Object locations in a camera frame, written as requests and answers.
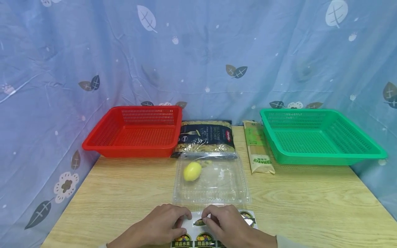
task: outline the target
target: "basket rim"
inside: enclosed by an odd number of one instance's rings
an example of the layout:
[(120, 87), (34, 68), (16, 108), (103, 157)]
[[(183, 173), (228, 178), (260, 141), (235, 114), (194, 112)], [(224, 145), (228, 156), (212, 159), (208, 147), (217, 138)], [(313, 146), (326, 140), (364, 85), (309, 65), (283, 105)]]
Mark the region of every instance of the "basket rim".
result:
[(90, 146), (88, 145), (88, 142), (91, 140), (91, 138), (94, 136), (94, 134), (98, 131), (98, 129), (101, 128), (105, 120), (108, 118), (108, 116), (111, 114), (112, 111), (115, 109), (151, 109), (151, 108), (156, 108), (156, 109), (176, 109), (178, 111), (177, 113), (177, 121), (175, 124), (175, 130), (176, 132), (179, 132), (181, 130), (181, 124), (182, 124), (182, 108), (180, 106), (176, 105), (171, 105), (171, 106), (115, 106), (110, 108), (107, 113), (102, 116), (102, 118), (98, 121), (98, 123), (95, 125), (95, 127), (91, 130), (91, 132), (88, 134), (87, 138), (84, 140), (82, 143), (82, 148), (87, 151), (101, 151), (101, 150), (168, 150), (168, 149), (173, 149), (175, 146), (178, 144), (178, 137), (179, 135), (175, 135), (172, 142), (168, 145), (161, 145), (161, 146), (146, 146), (143, 148), (142, 146)]
[(260, 116), (262, 118), (263, 126), (268, 130), (270, 138), (272, 140), (277, 140), (276, 134), (270, 126), (268, 122), (265, 112), (334, 112), (338, 114), (341, 118), (343, 118), (350, 126), (355, 128), (363, 138), (365, 138), (368, 142), (372, 143), (378, 150), (377, 154), (333, 154), (333, 153), (297, 153), (297, 152), (287, 152), (280, 145), (279, 142), (274, 142), (274, 145), (278, 149), (280, 153), (285, 156), (290, 157), (299, 157), (299, 158), (357, 158), (357, 159), (386, 159), (387, 152), (368, 134), (366, 134), (359, 126), (357, 126), (354, 122), (352, 122), (349, 118), (343, 115), (341, 112), (334, 109), (261, 109)]

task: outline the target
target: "plastic basket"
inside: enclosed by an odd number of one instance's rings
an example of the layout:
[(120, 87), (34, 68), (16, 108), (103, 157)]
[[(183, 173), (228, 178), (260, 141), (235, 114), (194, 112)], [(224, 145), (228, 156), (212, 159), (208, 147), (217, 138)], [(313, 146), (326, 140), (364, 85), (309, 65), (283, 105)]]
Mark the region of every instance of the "plastic basket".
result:
[(108, 158), (170, 157), (178, 143), (179, 106), (119, 106), (111, 108), (83, 143)]
[(280, 164), (352, 165), (387, 153), (335, 110), (262, 109), (264, 132)]

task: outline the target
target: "sticker sheet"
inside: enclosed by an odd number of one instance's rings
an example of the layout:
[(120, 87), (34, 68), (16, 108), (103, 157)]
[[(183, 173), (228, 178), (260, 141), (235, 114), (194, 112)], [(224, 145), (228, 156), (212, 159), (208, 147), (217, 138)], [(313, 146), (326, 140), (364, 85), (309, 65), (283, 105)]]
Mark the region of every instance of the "sticker sheet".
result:
[[(255, 214), (249, 210), (239, 210), (241, 217), (248, 225), (258, 229)], [(185, 219), (182, 227), (186, 228), (187, 234), (175, 239), (171, 243), (171, 248), (226, 248), (209, 230), (201, 219), (202, 212), (192, 212), (192, 219)]]

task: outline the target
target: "left hand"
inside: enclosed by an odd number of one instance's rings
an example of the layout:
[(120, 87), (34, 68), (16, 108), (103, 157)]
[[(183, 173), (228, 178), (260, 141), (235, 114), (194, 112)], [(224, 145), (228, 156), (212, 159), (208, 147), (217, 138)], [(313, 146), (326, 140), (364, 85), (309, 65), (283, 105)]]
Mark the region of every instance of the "left hand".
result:
[(186, 207), (172, 204), (157, 206), (143, 220), (109, 243), (108, 248), (136, 248), (170, 243), (186, 234), (186, 229), (181, 228), (185, 216), (192, 219), (192, 213)]

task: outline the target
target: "hand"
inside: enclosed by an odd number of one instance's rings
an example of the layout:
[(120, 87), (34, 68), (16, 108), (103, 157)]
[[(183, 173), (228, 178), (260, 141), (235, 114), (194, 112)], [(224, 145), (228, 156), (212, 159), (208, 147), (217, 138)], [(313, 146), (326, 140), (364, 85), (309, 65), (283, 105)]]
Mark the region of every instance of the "hand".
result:
[(185, 207), (171, 204), (157, 206), (143, 220), (109, 243), (108, 248), (138, 248), (170, 243), (186, 234), (186, 229), (181, 228), (185, 216), (192, 219), (192, 213)]
[(250, 227), (233, 205), (220, 208), (210, 205), (201, 217), (227, 248), (277, 248), (276, 237)]

